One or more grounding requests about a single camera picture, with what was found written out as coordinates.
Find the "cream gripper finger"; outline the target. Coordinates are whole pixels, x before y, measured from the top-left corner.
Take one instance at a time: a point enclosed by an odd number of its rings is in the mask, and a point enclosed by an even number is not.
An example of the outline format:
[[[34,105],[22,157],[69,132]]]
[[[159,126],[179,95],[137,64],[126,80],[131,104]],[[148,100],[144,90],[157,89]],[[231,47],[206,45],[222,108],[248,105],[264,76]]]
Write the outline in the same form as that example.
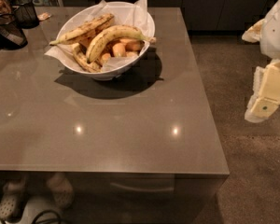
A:
[[[253,92],[246,108],[245,120],[260,123],[280,106],[280,60],[274,59],[265,68],[256,68]]]

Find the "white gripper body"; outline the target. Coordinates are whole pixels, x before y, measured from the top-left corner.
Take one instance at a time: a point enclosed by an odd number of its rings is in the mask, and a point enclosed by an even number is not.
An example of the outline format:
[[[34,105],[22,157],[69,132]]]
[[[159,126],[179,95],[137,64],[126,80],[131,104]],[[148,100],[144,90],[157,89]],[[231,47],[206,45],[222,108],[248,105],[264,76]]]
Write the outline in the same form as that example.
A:
[[[259,42],[262,54],[280,59],[280,0],[277,0],[264,19],[244,32],[242,39],[250,43]]]

